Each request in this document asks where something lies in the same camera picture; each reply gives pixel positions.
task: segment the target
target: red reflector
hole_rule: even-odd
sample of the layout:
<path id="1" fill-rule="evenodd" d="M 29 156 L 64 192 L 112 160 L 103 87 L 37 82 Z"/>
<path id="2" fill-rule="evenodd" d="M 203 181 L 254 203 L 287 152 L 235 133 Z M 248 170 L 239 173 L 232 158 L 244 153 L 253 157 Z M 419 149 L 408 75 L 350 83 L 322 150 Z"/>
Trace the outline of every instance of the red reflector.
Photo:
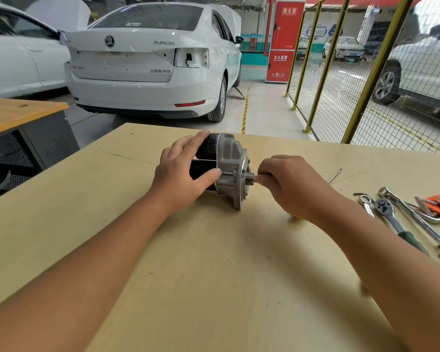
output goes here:
<path id="1" fill-rule="evenodd" d="M 188 107 L 188 106 L 195 106 L 195 105 L 202 105 L 205 104 L 205 100 L 197 101 L 197 102 L 189 102 L 188 104 L 175 104 L 176 107 Z"/>

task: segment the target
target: person's left arm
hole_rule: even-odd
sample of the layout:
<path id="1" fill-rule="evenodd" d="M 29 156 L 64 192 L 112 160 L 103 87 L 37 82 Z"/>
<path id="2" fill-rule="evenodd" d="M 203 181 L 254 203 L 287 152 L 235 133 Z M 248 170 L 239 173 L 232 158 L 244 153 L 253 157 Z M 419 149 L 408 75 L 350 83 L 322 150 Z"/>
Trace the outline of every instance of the person's left arm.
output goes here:
<path id="1" fill-rule="evenodd" d="M 189 167 L 202 131 L 165 148 L 150 190 L 121 216 L 0 304 L 0 352 L 82 351 L 117 301 L 153 233 L 221 175 Z"/>

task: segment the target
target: starter motor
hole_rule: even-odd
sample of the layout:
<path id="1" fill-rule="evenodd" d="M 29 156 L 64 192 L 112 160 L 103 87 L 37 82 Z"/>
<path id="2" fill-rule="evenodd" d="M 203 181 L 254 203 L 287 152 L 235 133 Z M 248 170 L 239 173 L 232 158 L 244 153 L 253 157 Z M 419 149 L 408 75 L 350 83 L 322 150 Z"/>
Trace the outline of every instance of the starter motor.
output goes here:
<path id="1" fill-rule="evenodd" d="M 241 210 L 249 186 L 254 184 L 256 176 L 250 172 L 247 150 L 235 140 L 235 135 L 211 133 L 200 145 L 196 159 L 191 162 L 189 174 L 192 179 L 197 179 L 213 168 L 220 168 L 222 175 L 207 190 L 230 196 L 233 207 Z"/>

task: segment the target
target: wooden workbench top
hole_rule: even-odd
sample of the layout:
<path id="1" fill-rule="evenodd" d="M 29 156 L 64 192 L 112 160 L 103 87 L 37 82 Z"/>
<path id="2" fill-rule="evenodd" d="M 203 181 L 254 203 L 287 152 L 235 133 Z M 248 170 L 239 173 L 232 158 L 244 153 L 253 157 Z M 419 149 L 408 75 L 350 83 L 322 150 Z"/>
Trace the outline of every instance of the wooden workbench top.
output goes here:
<path id="1" fill-rule="evenodd" d="M 67 108 L 64 102 L 0 99 L 0 132 Z"/>
<path id="2" fill-rule="evenodd" d="M 0 197 L 0 301 L 78 247 L 149 188 L 159 155 L 195 130 L 125 124 Z M 440 192 L 440 154 L 237 135 L 252 170 L 304 156 L 351 197 L 382 186 Z M 408 222 L 435 256 L 434 243 Z M 293 220 L 259 185 L 242 211 L 205 193 L 160 228 L 88 348 L 130 351 L 403 351 L 321 230 Z"/>

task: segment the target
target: concrete floor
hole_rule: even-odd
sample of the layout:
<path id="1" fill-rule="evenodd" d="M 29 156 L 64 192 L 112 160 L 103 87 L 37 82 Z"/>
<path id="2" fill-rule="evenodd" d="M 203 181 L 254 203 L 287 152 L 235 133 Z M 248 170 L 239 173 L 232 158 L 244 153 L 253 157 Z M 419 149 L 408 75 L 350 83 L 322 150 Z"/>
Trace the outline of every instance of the concrete floor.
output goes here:
<path id="1" fill-rule="evenodd" d="M 314 140 L 312 135 L 304 135 L 305 121 L 299 112 L 290 110 L 291 103 L 285 99 L 285 85 L 265 84 L 265 67 L 243 67 L 240 91 L 248 96 L 246 134 Z M 222 122 L 214 123 L 201 117 L 185 120 L 165 120 L 162 118 L 122 117 L 110 114 L 86 112 L 75 105 L 66 89 L 33 96 L 33 99 L 67 102 L 65 111 L 72 130 L 81 148 L 126 122 L 158 126 L 209 129 L 212 132 L 241 133 L 245 110 L 243 100 L 235 89 L 227 94 L 227 108 Z"/>
<path id="2" fill-rule="evenodd" d="M 297 61 L 290 94 L 294 96 L 303 61 Z M 313 54 L 305 71 L 298 107 L 305 118 L 311 112 L 323 69 L 320 54 Z M 326 77 L 312 129 L 321 141 L 340 142 L 372 66 L 371 60 L 335 60 Z M 370 101 L 353 144 L 440 152 L 440 112 L 409 97 L 389 106 Z"/>

